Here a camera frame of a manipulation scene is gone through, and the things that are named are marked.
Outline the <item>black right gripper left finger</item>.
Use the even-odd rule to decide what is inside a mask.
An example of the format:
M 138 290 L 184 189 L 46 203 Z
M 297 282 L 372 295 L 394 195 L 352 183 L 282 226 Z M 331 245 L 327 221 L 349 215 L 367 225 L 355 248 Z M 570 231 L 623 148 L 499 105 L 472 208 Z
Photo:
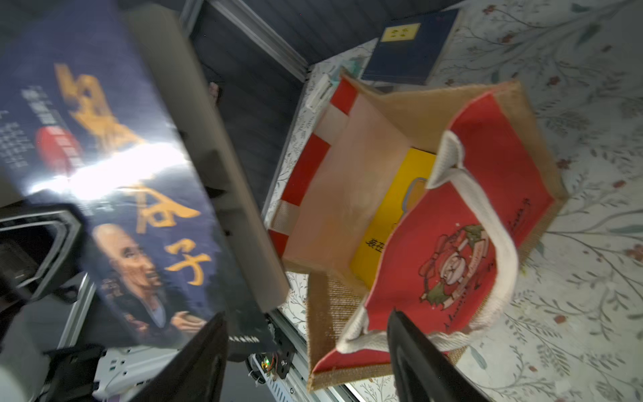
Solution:
M 216 314 L 133 402 L 218 402 L 228 357 L 224 313 Z

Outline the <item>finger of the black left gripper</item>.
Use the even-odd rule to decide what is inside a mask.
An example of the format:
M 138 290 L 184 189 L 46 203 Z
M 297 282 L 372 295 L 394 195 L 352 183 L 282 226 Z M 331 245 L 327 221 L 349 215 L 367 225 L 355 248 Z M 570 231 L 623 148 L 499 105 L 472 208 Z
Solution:
M 60 347 L 76 344 L 85 320 L 80 249 L 85 220 L 72 204 L 1 209 L 1 335 L 29 304 L 48 296 L 69 306 Z

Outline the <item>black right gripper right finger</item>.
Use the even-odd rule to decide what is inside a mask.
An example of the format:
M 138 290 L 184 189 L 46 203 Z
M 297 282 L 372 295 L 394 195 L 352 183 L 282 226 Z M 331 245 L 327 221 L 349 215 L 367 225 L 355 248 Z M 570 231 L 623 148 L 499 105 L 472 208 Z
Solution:
M 405 314 L 388 319 L 390 363 L 400 401 L 487 401 Z

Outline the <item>dark portrait book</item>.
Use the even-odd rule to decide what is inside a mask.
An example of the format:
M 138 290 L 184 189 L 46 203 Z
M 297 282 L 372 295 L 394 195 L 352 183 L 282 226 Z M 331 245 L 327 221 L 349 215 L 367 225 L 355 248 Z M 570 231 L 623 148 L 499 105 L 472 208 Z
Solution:
M 276 350 L 213 206 L 113 1 L 59 1 L 1 53 L 1 168 L 69 207 L 74 264 L 135 345 L 181 348 L 223 314 L 229 357 Z

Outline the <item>jute canvas Christmas bag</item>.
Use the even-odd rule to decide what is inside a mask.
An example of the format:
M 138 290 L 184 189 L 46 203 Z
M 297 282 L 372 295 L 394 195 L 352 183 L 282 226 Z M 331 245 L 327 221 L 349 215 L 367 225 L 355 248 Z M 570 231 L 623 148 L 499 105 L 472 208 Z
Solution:
M 368 289 L 351 263 L 412 148 L 435 164 Z M 308 277 L 308 389 L 391 375 L 394 310 L 455 361 L 502 316 L 567 197 L 518 80 L 385 94 L 343 72 L 267 226 Z

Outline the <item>yellow cartoon book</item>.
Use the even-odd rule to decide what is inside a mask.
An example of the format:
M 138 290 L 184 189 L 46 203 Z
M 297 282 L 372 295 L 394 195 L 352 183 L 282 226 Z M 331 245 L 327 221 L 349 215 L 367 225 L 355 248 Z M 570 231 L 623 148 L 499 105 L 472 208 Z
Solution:
M 410 149 L 388 187 L 351 263 L 353 274 L 368 289 L 375 282 L 388 238 L 424 196 L 435 160 L 433 153 Z

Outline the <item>blue book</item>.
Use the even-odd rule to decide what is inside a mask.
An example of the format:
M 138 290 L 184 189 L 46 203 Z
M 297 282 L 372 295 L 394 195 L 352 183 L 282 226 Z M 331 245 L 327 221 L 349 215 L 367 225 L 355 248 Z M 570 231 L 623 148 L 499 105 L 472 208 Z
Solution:
M 425 85 L 461 17 L 462 10 L 452 8 L 391 22 L 378 39 L 361 79 Z

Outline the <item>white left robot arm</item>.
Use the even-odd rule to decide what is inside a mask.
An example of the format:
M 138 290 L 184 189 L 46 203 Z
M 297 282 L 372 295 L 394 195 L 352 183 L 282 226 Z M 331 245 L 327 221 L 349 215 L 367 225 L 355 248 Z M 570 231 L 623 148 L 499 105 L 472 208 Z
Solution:
M 76 340 L 95 295 L 140 338 L 130 348 Z M 28 331 L 28 306 L 70 305 L 57 348 Z M 176 308 L 142 242 L 118 224 L 90 228 L 68 204 L 1 212 L 1 398 L 133 401 L 203 321 Z

